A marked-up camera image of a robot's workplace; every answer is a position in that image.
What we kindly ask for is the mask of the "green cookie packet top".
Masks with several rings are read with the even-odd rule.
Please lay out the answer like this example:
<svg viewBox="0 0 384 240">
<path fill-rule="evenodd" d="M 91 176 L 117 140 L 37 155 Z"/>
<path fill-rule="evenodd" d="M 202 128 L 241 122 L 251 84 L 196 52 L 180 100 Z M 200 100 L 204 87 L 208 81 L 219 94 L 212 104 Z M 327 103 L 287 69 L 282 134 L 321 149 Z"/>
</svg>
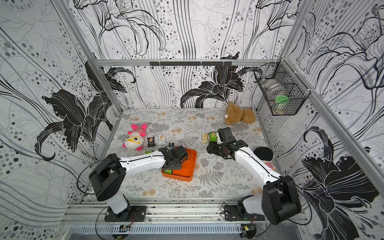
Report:
<svg viewBox="0 0 384 240">
<path fill-rule="evenodd" d="M 218 132 L 210 132 L 208 133 L 208 141 L 209 142 L 217 142 L 218 141 Z"/>
</svg>

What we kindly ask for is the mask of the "orange storage box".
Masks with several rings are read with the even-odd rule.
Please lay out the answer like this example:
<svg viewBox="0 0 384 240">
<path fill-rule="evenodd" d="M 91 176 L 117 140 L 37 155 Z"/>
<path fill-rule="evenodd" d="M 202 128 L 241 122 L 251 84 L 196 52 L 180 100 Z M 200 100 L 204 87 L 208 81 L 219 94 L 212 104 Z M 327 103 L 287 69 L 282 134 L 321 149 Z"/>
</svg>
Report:
<svg viewBox="0 0 384 240">
<path fill-rule="evenodd" d="M 191 182 L 193 180 L 194 170 L 197 161 L 197 152 L 195 150 L 190 149 L 187 149 L 187 152 L 188 158 L 182 163 L 182 169 L 173 170 L 173 173 L 171 175 L 165 174 L 162 171 L 163 177 L 184 182 Z"/>
</svg>

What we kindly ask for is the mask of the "yellow cookie packet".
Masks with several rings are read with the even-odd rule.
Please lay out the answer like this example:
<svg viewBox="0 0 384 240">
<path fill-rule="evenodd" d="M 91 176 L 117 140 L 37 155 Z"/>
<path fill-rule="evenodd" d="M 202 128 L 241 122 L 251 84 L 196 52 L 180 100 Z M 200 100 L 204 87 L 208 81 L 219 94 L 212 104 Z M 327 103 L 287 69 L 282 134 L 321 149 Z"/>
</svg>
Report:
<svg viewBox="0 0 384 240">
<path fill-rule="evenodd" d="M 208 134 L 202 134 L 202 141 L 203 141 L 203 144 L 207 144 L 209 142 Z"/>
</svg>

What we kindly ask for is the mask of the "black cookie packet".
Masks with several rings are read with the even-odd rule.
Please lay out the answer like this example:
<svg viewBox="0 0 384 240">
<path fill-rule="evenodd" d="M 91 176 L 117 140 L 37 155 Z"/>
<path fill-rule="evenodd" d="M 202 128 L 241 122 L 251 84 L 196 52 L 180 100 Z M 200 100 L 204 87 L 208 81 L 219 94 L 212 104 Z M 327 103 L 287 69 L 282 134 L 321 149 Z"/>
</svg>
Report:
<svg viewBox="0 0 384 240">
<path fill-rule="evenodd" d="M 148 140 L 148 147 L 149 148 L 152 148 L 152 147 L 156 146 L 155 137 L 149 137 L 149 138 L 147 138 L 147 140 Z"/>
</svg>

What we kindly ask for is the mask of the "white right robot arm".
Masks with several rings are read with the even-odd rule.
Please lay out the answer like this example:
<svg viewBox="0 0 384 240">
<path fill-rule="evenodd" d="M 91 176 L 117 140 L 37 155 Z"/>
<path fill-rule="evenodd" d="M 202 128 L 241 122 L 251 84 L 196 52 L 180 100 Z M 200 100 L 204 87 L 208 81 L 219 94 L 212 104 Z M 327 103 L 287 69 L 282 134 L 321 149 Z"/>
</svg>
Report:
<svg viewBox="0 0 384 240">
<path fill-rule="evenodd" d="M 216 134 L 215 141 L 208 134 L 207 152 L 234 160 L 263 184 L 261 198 L 249 195 L 238 200 L 234 210 L 224 210 L 227 221 L 263 216 L 272 225 L 277 225 L 302 212 L 299 191 L 290 176 L 282 176 L 268 167 L 248 144 L 236 140 L 229 127 L 219 129 Z"/>
</svg>

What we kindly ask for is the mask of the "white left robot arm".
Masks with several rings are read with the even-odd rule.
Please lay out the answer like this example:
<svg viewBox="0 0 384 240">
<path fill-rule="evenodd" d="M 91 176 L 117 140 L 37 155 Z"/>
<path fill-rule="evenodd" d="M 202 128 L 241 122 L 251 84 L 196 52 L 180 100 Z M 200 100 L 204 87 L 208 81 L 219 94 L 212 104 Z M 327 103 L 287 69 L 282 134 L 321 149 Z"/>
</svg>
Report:
<svg viewBox="0 0 384 240">
<path fill-rule="evenodd" d="M 130 204 L 120 188 L 126 177 L 152 169 L 180 170 L 189 159 L 190 150 L 183 146 L 160 148 L 149 154 L 119 158 L 110 154 L 89 174 L 89 180 L 99 202 L 106 202 L 114 214 L 126 213 Z"/>
</svg>

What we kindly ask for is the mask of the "brown teddy bear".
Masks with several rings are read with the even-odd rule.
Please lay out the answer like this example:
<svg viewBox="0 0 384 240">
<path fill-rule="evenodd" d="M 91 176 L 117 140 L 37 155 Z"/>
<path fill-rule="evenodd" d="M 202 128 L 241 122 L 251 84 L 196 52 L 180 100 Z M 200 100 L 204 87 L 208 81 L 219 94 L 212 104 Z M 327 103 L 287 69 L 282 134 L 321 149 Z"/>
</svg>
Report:
<svg viewBox="0 0 384 240">
<path fill-rule="evenodd" d="M 256 121 L 256 115 L 251 108 L 242 109 L 230 102 L 224 115 L 224 121 L 227 126 L 240 122 L 250 125 Z"/>
</svg>

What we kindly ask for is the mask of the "black round disc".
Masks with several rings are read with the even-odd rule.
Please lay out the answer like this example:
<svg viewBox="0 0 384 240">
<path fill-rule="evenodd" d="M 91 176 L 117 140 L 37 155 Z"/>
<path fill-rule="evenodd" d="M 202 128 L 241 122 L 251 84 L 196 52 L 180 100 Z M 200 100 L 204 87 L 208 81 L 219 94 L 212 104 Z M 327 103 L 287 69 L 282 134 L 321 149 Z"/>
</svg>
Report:
<svg viewBox="0 0 384 240">
<path fill-rule="evenodd" d="M 254 154 L 262 161 L 272 161 L 274 158 L 273 151 L 268 147 L 257 147 Z"/>
</svg>

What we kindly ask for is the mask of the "floral table mat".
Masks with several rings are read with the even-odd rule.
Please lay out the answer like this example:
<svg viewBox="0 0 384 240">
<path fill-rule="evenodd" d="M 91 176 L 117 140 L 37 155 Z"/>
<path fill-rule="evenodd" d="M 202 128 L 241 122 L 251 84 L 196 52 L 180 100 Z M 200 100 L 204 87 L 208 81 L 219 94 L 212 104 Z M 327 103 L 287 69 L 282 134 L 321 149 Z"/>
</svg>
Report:
<svg viewBox="0 0 384 240">
<path fill-rule="evenodd" d="M 114 134 L 109 154 L 119 157 L 140 155 L 123 148 L 133 124 L 147 124 L 147 135 L 165 136 L 166 143 L 197 152 L 193 179 L 190 182 L 166 178 L 161 170 L 152 169 L 126 177 L 121 185 L 128 199 L 242 198 L 260 197 L 262 182 L 233 160 L 208 154 L 203 134 L 224 128 L 224 108 L 212 109 L 134 109 L 126 110 Z"/>
</svg>

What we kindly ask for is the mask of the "pink white plush toy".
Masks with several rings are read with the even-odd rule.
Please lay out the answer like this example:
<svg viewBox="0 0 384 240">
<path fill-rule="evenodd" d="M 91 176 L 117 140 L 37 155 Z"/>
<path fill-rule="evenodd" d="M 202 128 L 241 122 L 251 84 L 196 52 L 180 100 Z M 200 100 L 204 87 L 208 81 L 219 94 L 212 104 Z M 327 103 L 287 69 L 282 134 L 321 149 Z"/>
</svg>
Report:
<svg viewBox="0 0 384 240">
<path fill-rule="evenodd" d="M 143 149 L 143 144 L 145 136 L 147 135 L 147 124 L 142 124 L 141 126 L 132 124 L 132 130 L 128 132 L 128 136 L 123 142 L 123 148 L 129 150 L 141 151 Z"/>
</svg>

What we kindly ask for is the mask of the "striped orange toy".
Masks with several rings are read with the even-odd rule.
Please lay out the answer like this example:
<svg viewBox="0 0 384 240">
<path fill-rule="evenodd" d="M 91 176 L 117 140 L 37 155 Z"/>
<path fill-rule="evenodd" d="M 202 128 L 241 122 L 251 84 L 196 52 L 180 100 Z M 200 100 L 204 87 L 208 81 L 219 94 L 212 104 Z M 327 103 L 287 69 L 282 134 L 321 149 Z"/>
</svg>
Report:
<svg viewBox="0 0 384 240">
<path fill-rule="evenodd" d="M 273 162 L 269 162 L 269 161 L 263 161 L 263 163 L 268 166 L 271 170 L 275 171 L 276 170 L 276 166 L 274 165 Z"/>
</svg>

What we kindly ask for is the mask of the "green lid cup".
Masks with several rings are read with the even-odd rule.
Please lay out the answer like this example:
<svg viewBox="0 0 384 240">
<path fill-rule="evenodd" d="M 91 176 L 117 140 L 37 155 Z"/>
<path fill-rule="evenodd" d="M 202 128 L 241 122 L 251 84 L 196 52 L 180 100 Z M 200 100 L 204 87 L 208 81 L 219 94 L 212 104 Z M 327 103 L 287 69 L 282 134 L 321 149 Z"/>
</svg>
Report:
<svg viewBox="0 0 384 240">
<path fill-rule="evenodd" d="M 285 112 L 286 106 L 290 103 L 290 98 L 284 95 L 278 95 L 275 98 L 276 103 L 276 112 L 278 114 L 283 114 Z"/>
</svg>

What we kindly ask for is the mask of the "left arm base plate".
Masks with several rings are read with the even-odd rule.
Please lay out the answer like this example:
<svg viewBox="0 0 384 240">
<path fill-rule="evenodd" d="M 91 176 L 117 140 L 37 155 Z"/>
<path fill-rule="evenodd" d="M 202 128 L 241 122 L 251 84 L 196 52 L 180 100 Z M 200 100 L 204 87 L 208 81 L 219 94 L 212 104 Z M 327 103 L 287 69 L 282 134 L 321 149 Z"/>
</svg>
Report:
<svg viewBox="0 0 384 240">
<path fill-rule="evenodd" d="M 146 206 L 129 206 L 119 214 L 115 214 L 110 207 L 108 207 L 105 221 L 122 223 L 122 222 L 144 222 L 146 216 Z"/>
</svg>

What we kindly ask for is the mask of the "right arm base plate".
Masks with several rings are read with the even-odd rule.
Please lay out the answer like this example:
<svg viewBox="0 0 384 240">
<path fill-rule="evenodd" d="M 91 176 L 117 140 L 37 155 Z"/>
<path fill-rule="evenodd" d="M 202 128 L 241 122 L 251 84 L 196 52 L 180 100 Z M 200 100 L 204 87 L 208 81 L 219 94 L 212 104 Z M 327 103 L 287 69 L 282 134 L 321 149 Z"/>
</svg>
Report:
<svg viewBox="0 0 384 240">
<path fill-rule="evenodd" d="M 225 220 L 228 222 L 250 221 L 253 223 L 265 220 L 265 216 L 249 214 L 243 207 L 240 207 L 239 205 L 222 204 L 221 212 L 224 214 Z"/>
</svg>

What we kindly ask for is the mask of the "black wall bar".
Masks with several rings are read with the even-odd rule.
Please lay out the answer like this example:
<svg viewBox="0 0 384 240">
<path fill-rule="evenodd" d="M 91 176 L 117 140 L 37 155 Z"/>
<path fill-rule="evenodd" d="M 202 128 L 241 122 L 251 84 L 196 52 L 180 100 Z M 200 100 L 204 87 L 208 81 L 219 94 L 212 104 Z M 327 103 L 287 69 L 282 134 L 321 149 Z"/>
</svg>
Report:
<svg viewBox="0 0 384 240">
<path fill-rule="evenodd" d="M 165 67 L 165 66 L 231 66 L 233 64 L 232 61 L 150 61 L 151 67 Z"/>
</svg>

